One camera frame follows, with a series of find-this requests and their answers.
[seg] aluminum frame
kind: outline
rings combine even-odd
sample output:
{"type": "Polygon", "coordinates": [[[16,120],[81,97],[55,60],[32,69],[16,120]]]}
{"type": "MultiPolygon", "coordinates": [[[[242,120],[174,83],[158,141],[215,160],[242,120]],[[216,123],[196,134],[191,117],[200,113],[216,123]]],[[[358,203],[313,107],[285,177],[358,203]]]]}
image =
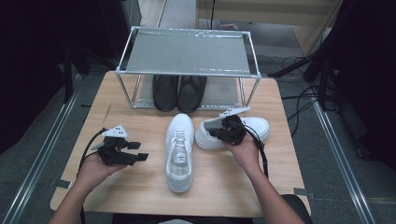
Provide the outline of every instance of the aluminum frame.
{"type": "MultiPolygon", "coordinates": [[[[247,45],[250,45],[251,51],[253,53],[253,59],[255,63],[255,69],[256,69],[256,74],[250,74],[250,75],[238,75],[238,74],[222,74],[222,73],[216,73],[216,74],[209,74],[209,73],[199,73],[199,72],[179,72],[179,71],[172,71],[172,72],[167,72],[167,71],[158,71],[158,70],[148,70],[148,71],[128,71],[126,68],[122,70],[121,68],[123,67],[122,64],[125,63],[125,54],[127,53],[127,50],[129,47],[133,47],[134,40],[136,39],[136,36],[139,32],[141,27],[138,26],[132,26],[131,27],[131,33],[128,36],[127,43],[125,45],[124,51],[122,53],[121,59],[120,59],[120,64],[117,66],[117,69],[115,71],[116,76],[120,82],[121,88],[125,94],[126,100],[131,108],[155,108],[154,106],[142,106],[142,105],[137,105],[136,104],[136,96],[139,90],[141,78],[143,75],[162,75],[162,76],[202,76],[202,77],[237,77],[239,81],[239,89],[240,89],[240,97],[241,97],[241,103],[242,106],[240,107],[247,107],[250,104],[250,101],[253,97],[253,94],[255,90],[257,89],[257,86],[260,83],[260,80],[262,78],[262,74],[259,70],[259,65],[257,63],[257,58],[256,58],[256,53],[253,47],[253,42],[251,39],[251,34],[250,32],[245,32],[245,31],[238,31],[239,34],[242,34],[245,42],[245,48],[247,45]],[[124,75],[138,75],[137,81],[134,86],[134,93],[132,97],[128,93],[125,84],[122,80],[122,76],[124,75]],[[256,78],[256,81],[253,85],[252,91],[249,94],[248,98],[246,99],[245,96],[245,91],[244,91],[244,86],[243,86],[243,78],[256,78]]],[[[151,30],[171,30],[171,29],[160,29],[160,28],[144,28],[144,29],[151,29],[151,30]]],[[[195,31],[195,30],[190,30],[190,29],[177,29],[181,31],[195,31]]],[[[204,107],[199,107],[198,109],[210,109],[210,110],[224,110],[224,106],[218,105],[218,106],[204,106],[204,107]]]]}

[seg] black cable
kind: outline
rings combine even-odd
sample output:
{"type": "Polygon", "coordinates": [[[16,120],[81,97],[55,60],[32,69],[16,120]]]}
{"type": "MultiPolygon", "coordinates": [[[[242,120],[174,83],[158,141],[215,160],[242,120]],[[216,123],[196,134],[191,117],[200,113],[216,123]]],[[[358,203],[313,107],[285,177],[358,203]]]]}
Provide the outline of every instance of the black cable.
{"type": "Polygon", "coordinates": [[[313,100],[313,101],[311,101],[311,102],[309,102],[308,104],[306,104],[306,105],[304,105],[302,108],[300,108],[295,114],[296,114],[296,126],[294,127],[294,130],[293,130],[293,132],[291,133],[291,137],[293,137],[295,134],[296,134],[296,132],[297,132],[297,129],[298,129],[298,126],[299,126],[299,124],[300,124],[300,116],[299,116],[299,114],[300,114],[300,112],[302,112],[302,111],[304,111],[304,110],[306,110],[306,109],[308,109],[311,105],[313,105],[317,100],[313,100]]]}
{"type": "Polygon", "coordinates": [[[305,111],[305,110],[306,110],[307,108],[309,108],[315,101],[318,100],[318,98],[317,98],[316,100],[313,100],[313,101],[307,103],[306,105],[304,105],[303,107],[300,108],[300,100],[301,100],[301,98],[305,95],[305,92],[306,92],[306,91],[308,91],[308,90],[310,90],[310,89],[313,89],[313,88],[317,88],[317,87],[318,87],[318,86],[310,86],[310,87],[306,88],[305,90],[303,90],[303,91],[300,93],[300,95],[297,97],[296,112],[295,112],[294,114],[292,114],[291,116],[288,117],[288,122],[291,121],[292,119],[294,119],[294,118],[296,117],[296,125],[295,125],[295,127],[294,127],[294,130],[291,132],[291,137],[293,137],[293,136],[296,134],[297,129],[298,129],[298,127],[299,127],[299,124],[300,124],[300,116],[299,116],[299,114],[300,114],[302,111],[305,111]]]}
{"type": "MultiPolygon", "coordinates": [[[[103,128],[101,131],[99,131],[98,133],[96,133],[96,134],[93,136],[93,138],[91,138],[91,141],[88,143],[88,145],[85,147],[84,152],[82,153],[82,156],[81,156],[81,161],[79,162],[78,173],[79,173],[79,170],[81,169],[81,166],[82,166],[82,164],[84,163],[85,159],[91,155],[91,154],[90,154],[90,155],[86,156],[86,155],[87,155],[87,152],[88,152],[88,149],[90,149],[90,147],[91,147],[92,142],[96,139],[97,136],[99,136],[99,134],[101,134],[101,133],[103,133],[103,132],[105,132],[105,131],[106,131],[106,129],[103,128]]],[[[80,213],[79,213],[79,219],[80,219],[80,221],[81,221],[81,224],[86,224],[86,221],[85,221],[85,212],[84,212],[84,205],[81,207],[81,211],[80,211],[80,213]]]]}
{"type": "Polygon", "coordinates": [[[213,14],[215,13],[215,4],[216,4],[216,0],[213,0],[212,16],[210,18],[210,29],[211,30],[213,30],[213,14]]]}
{"type": "MultiPolygon", "coordinates": [[[[293,64],[295,64],[295,63],[297,63],[297,60],[304,60],[305,58],[307,58],[307,57],[298,57],[298,56],[289,56],[289,57],[286,57],[286,58],[284,58],[283,60],[282,60],[282,62],[281,62],[281,64],[280,64],[280,66],[282,67],[282,70],[283,69],[285,69],[285,61],[287,60],[287,59],[291,59],[291,58],[294,58],[294,62],[293,62],[293,64]]],[[[298,68],[296,68],[299,72],[301,72],[301,73],[305,73],[305,71],[302,71],[302,70],[300,70],[300,67],[298,67],[298,68]]]]}
{"type": "Polygon", "coordinates": [[[299,97],[314,97],[314,96],[318,96],[318,94],[312,92],[312,93],[306,93],[303,96],[300,96],[300,95],[298,95],[298,96],[283,96],[283,97],[281,97],[281,99],[282,100],[291,100],[291,99],[295,99],[295,98],[299,98],[299,97]]]}
{"type": "Polygon", "coordinates": [[[291,65],[289,65],[289,66],[286,67],[286,68],[283,68],[283,62],[284,62],[286,59],[291,58],[291,57],[285,58],[285,59],[282,61],[282,70],[277,71],[277,72],[274,72],[274,73],[269,73],[269,74],[267,74],[267,76],[268,76],[268,77],[283,77],[283,76],[285,76],[286,74],[290,74],[290,72],[292,72],[292,71],[294,71],[294,70],[300,68],[301,66],[306,65],[307,63],[311,63],[311,64],[320,64],[320,60],[318,60],[318,56],[319,56],[319,55],[318,55],[318,52],[319,52],[320,49],[321,49],[321,45],[319,45],[319,46],[314,50],[314,52],[312,52],[310,55],[305,56],[305,57],[300,57],[300,58],[301,58],[300,61],[298,61],[298,62],[296,62],[296,63],[294,63],[294,64],[291,64],[291,65]]]}
{"type": "Polygon", "coordinates": [[[224,122],[224,123],[237,125],[237,126],[243,128],[245,131],[247,131],[248,134],[250,134],[250,136],[253,138],[254,143],[257,146],[257,149],[260,151],[260,154],[262,155],[262,170],[264,171],[264,174],[268,178],[268,160],[267,160],[267,157],[265,156],[264,143],[260,139],[260,136],[256,133],[256,131],[254,131],[254,129],[252,129],[251,127],[249,127],[247,125],[232,122],[232,121],[228,121],[228,122],[224,122]]]}

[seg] tabletop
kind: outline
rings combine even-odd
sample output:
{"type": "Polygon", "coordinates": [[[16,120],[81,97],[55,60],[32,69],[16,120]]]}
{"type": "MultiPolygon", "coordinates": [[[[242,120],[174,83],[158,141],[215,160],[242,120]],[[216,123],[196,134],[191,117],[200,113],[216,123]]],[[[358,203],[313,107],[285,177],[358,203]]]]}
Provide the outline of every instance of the tabletop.
{"type": "MultiPolygon", "coordinates": [[[[128,90],[133,89],[136,75],[123,76],[128,90]]],[[[244,88],[255,79],[244,78],[244,88]]],[[[250,103],[251,109],[240,117],[267,119],[270,134],[265,140],[269,178],[280,194],[292,194],[294,188],[304,189],[299,164],[290,136],[289,125],[276,81],[263,78],[250,103]]],[[[197,110],[190,114],[194,128],[205,119],[213,119],[222,111],[197,110]]],[[[207,151],[195,143],[192,149],[192,186],[184,193],[174,193],[166,183],[165,132],[178,110],[132,109],[113,71],[107,72],[94,99],[91,111],[80,132],[75,148],[64,168],[62,180],[74,181],[84,148],[102,128],[122,125],[129,134],[127,141],[141,143],[130,153],[149,153],[139,161],[111,175],[86,199],[86,211],[130,214],[262,217],[253,187],[231,152],[221,149],[207,151]]],[[[92,143],[103,141],[99,136],[92,143]]],[[[57,188],[50,207],[57,209],[68,189],[57,188]]],[[[300,196],[309,209],[305,196],[300,196]]]]}

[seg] metal shelf frame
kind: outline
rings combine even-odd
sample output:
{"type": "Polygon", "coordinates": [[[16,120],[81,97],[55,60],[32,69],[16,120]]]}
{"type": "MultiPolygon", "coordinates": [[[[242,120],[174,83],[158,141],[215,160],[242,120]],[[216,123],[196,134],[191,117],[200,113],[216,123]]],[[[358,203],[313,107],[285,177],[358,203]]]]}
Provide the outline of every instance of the metal shelf frame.
{"type": "Polygon", "coordinates": [[[137,99],[144,75],[236,78],[240,90],[240,99],[237,100],[240,104],[203,103],[198,108],[211,110],[247,107],[262,78],[250,32],[132,26],[116,69],[116,76],[131,108],[155,108],[153,104],[139,104],[137,99]],[[248,66],[249,48],[253,54],[254,68],[248,66]],[[125,75],[137,75],[132,97],[122,80],[125,75]],[[248,98],[245,95],[243,78],[256,79],[248,98]]]}

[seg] shoe toe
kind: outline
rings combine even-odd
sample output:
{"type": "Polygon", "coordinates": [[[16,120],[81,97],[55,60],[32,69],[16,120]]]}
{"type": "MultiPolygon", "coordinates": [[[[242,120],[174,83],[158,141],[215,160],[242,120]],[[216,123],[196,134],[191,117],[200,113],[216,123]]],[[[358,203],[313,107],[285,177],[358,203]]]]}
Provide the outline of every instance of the shoe toe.
{"type": "Polygon", "coordinates": [[[155,107],[170,111],[177,106],[178,77],[155,75],[152,80],[152,96],[155,107]]]}
{"type": "Polygon", "coordinates": [[[249,128],[254,130],[260,137],[260,140],[264,141],[270,132],[270,126],[266,119],[262,118],[241,118],[242,122],[245,123],[249,128]]]}
{"type": "Polygon", "coordinates": [[[195,143],[201,149],[220,149],[224,148],[222,142],[210,135],[210,133],[205,129],[204,123],[201,122],[200,127],[195,133],[195,143]]]}
{"type": "Polygon", "coordinates": [[[182,77],[177,97],[177,108],[183,113],[194,112],[204,97],[205,86],[206,77],[182,77]]]}

